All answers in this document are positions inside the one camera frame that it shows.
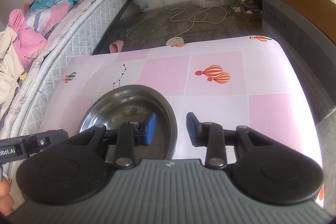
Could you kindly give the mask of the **person's left hand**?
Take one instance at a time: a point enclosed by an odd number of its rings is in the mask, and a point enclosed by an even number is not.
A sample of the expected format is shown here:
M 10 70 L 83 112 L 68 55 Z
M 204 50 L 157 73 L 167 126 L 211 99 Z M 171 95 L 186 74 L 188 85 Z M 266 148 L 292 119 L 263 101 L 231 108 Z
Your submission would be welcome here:
M 13 212 L 14 200 L 10 195 L 10 184 L 3 177 L 0 183 L 0 211 L 3 215 L 8 216 Z

